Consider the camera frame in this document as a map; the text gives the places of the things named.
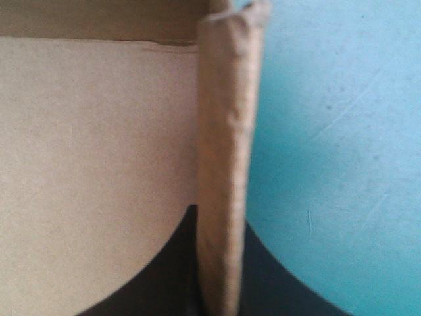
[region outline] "brown paper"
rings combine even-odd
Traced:
[[[199,280],[211,316],[237,314],[264,25],[255,1],[199,25]]]
[[[0,315],[75,315],[195,203],[196,47],[0,38]]]
[[[0,36],[195,41],[209,0],[0,0]]]

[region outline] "light blue surface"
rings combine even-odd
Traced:
[[[273,4],[248,219],[344,310],[419,316],[421,1]]]

